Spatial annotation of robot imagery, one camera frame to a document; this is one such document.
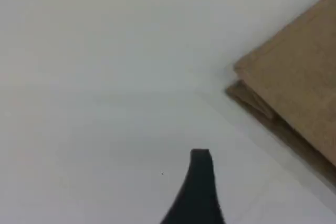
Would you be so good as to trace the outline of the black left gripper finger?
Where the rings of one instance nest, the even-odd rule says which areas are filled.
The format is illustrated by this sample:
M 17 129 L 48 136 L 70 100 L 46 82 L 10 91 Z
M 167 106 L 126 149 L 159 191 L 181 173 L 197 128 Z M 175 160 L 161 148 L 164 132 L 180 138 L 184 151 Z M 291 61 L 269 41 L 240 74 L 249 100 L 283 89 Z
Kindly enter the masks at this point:
M 161 223 L 225 223 L 208 149 L 192 149 L 181 188 Z

